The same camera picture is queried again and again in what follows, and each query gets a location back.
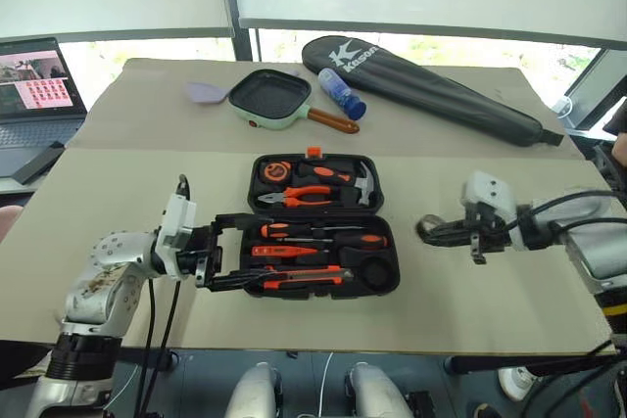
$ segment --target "yellow stripe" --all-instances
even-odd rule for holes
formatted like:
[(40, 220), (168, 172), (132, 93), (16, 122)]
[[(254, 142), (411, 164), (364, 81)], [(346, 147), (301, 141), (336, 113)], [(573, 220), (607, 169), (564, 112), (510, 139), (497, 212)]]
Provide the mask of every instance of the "yellow stripe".
[(613, 317), (614, 315), (622, 315), (624, 313), (627, 313), (627, 303), (603, 308), (603, 315), (606, 317)]

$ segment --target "beige tabletop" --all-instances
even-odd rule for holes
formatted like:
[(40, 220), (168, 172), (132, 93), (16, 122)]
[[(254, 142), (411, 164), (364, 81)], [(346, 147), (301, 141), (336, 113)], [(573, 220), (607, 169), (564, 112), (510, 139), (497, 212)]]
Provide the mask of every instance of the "beige tabletop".
[[(267, 65), (138, 60), (126, 66), (0, 244), (0, 338), (54, 342), (66, 292), (93, 243), (113, 230), (156, 228), (179, 173), (190, 180), (197, 224), (207, 224), (216, 214), (250, 210), (256, 157), (302, 152), (310, 144), (373, 157), (385, 194), (379, 215), (397, 244), (399, 288), (383, 297), (291, 302), (210, 293), (188, 280), (172, 347), (560, 354), (587, 351), (607, 338), (603, 316), (563, 248), (507, 250), (475, 266), (469, 248), (426, 246), (413, 232), (426, 213), (462, 217), (461, 185), (475, 169), (507, 181), (520, 203), (572, 186), (605, 188), (568, 138), (559, 148), (516, 148), (366, 94), (359, 135), (308, 121), (269, 131), (250, 128), (226, 104), (195, 105), (182, 92), (186, 80), (231, 86), (258, 67)], [(306, 75), (295, 65), (281, 69)], [(508, 104), (559, 130), (520, 72), (438, 71), (491, 96), (498, 90)], [(315, 95), (321, 108), (333, 109)], [(237, 267), (239, 237), (235, 230), (220, 237), (223, 271)], [(171, 289), (169, 280), (157, 282), (157, 338)], [(147, 324), (144, 292), (124, 344), (142, 346)]]

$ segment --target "laptop screen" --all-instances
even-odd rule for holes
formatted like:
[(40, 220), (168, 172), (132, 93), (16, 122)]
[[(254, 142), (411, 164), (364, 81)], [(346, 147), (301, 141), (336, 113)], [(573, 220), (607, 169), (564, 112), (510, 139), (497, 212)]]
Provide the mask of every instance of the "laptop screen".
[(0, 118), (84, 113), (54, 38), (0, 43)]

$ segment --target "black strap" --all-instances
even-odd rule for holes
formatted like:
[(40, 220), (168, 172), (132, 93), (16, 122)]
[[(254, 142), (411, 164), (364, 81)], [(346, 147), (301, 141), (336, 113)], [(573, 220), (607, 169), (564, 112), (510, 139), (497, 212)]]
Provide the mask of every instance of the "black strap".
[(563, 138), (564, 136), (562, 136), (561, 134), (543, 129), (542, 134), (540, 135), (540, 142), (544, 142), (546, 144), (549, 144), (550, 146), (558, 146), (559, 144), (561, 144), (561, 140)]

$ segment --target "phone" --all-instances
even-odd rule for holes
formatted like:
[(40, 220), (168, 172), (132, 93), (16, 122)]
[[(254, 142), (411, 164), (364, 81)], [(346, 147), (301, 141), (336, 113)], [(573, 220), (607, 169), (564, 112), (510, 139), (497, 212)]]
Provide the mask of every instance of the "phone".
[(47, 147), (41, 154), (32, 158), (11, 177), (21, 185), (27, 184), (36, 176), (39, 176), (49, 170), (65, 149), (66, 148), (61, 142), (53, 142), (50, 144), (50, 147)]

